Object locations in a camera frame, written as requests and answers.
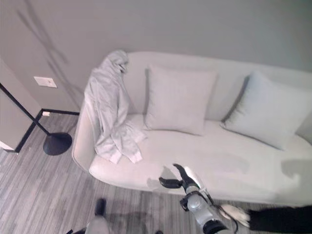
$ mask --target throw pillow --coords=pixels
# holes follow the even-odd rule
[[[273,82],[254,72],[241,100],[221,126],[285,149],[311,110],[311,90]]]
[[[213,71],[150,65],[146,128],[202,135],[206,106],[216,77]]]

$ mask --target wooden floor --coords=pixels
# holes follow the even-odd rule
[[[51,114],[40,122],[51,132],[75,134],[77,116]],[[0,149],[0,234],[65,234],[83,228],[94,217],[100,197],[107,199],[107,220],[115,234],[200,234],[180,196],[118,188],[80,169],[71,149],[47,156],[45,134],[36,127],[17,155]],[[242,208],[264,205],[230,202]],[[249,234],[239,226],[238,233]]]

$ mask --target black metal lamp stand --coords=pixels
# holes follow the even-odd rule
[[[0,83],[0,89],[38,126],[47,137],[43,144],[43,150],[47,155],[60,155],[72,145],[72,137],[68,133],[49,133]]]

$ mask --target sofa backrest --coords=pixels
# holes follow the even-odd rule
[[[252,71],[260,71],[272,80],[293,87],[312,90],[312,73],[262,64],[174,55],[157,52],[129,53],[128,71],[124,83],[131,100],[130,114],[142,114],[147,110],[148,88],[146,68],[157,64],[168,68],[215,70],[219,77],[207,105],[206,119],[222,120],[233,106],[245,77]],[[304,123],[310,126],[312,134],[312,113]]]

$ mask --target white sofa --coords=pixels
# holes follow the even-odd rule
[[[205,134],[194,136],[174,131],[145,131],[143,117],[148,95],[146,68],[158,64],[169,68],[213,69],[219,78],[207,106]],[[189,166],[206,184],[213,198],[279,204],[312,203],[312,146],[295,135],[285,151],[219,126],[231,109],[251,71],[260,71],[273,80],[297,87],[312,88],[312,74],[260,64],[155,52],[129,53],[125,87],[131,99],[128,118],[148,139],[139,143],[143,160],[133,164],[123,157],[113,164],[95,155],[94,136],[83,105],[73,145],[73,159],[95,178],[112,185],[172,194],[158,178],[179,178],[172,166]],[[312,115],[300,131],[310,127]]]

